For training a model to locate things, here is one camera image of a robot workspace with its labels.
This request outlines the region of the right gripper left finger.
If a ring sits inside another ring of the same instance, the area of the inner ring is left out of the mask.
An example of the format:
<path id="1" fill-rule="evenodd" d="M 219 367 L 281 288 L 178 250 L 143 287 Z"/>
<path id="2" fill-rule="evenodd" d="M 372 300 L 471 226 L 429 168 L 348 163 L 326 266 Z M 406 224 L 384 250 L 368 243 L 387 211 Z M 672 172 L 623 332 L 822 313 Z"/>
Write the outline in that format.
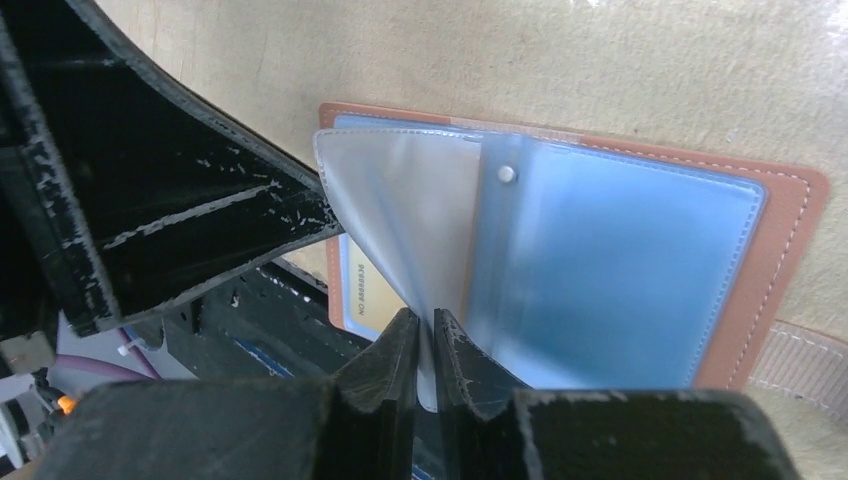
<path id="1" fill-rule="evenodd" d="M 39 479 L 407 479 L 419 320 L 401 309 L 336 373 L 105 385 L 48 445 Z"/>

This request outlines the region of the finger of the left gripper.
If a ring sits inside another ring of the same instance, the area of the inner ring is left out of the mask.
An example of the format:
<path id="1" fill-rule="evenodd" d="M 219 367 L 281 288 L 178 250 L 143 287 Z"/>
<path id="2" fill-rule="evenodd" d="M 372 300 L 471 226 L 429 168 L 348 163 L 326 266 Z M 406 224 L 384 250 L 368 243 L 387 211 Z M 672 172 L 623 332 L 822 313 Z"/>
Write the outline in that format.
<path id="1" fill-rule="evenodd" d="M 185 88 L 92 1 L 1 5 L 4 300 L 92 335 L 341 227 L 317 175 Z"/>

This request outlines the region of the pink leather card holder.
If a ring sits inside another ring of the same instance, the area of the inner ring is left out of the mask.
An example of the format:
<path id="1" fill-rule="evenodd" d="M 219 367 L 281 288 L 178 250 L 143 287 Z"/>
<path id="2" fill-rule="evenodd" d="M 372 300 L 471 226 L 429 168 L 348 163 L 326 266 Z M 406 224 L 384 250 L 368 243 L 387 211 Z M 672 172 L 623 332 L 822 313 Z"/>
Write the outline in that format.
<path id="1" fill-rule="evenodd" d="M 819 171 L 353 103 L 319 116 L 342 235 L 525 383 L 752 385 L 846 421 L 846 342 L 777 317 L 825 208 Z M 347 331 L 342 235 L 329 315 Z"/>

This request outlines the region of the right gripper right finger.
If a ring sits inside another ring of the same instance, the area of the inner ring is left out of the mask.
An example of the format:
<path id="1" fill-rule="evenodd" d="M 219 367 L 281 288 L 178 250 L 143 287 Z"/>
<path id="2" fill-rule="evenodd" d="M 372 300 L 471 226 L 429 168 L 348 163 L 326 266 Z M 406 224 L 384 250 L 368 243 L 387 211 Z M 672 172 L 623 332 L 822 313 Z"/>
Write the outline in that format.
<path id="1" fill-rule="evenodd" d="M 434 313 L 450 479 L 795 479 L 770 420 L 727 390 L 537 390 Z"/>

